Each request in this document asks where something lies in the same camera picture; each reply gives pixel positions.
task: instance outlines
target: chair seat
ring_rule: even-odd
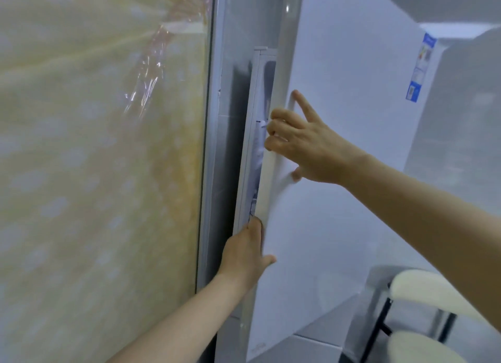
[[[410,331],[397,331],[388,341],[391,363],[467,363],[449,347]]]

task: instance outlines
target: yellow polka dot fabric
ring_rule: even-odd
[[[195,292],[207,34],[123,115],[179,1],[0,0],[2,363],[104,362]]]

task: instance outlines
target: person's left hand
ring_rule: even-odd
[[[253,217],[227,240],[222,253],[217,274],[234,280],[244,294],[257,284],[265,269],[277,261],[273,255],[261,254],[262,227],[259,218]]]

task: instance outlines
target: blue and white label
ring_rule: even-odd
[[[416,66],[414,67],[414,72],[410,79],[410,85],[407,89],[406,99],[412,102],[417,102],[419,98],[419,93],[421,92],[421,87],[424,83],[424,76],[428,70],[428,65],[430,64],[431,53],[435,48],[437,39],[431,37],[428,33],[424,35],[423,43],[419,49],[419,55],[417,56]]]

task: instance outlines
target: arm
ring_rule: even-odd
[[[261,256],[261,222],[229,238],[216,277],[108,363],[194,363],[275,257]]]
[[[299,164],[295,180],[345,187],[501,331],[501,220],[383,164],[329,129],[299,92],[293,96],[307,121],[273,110],[266,148]]]

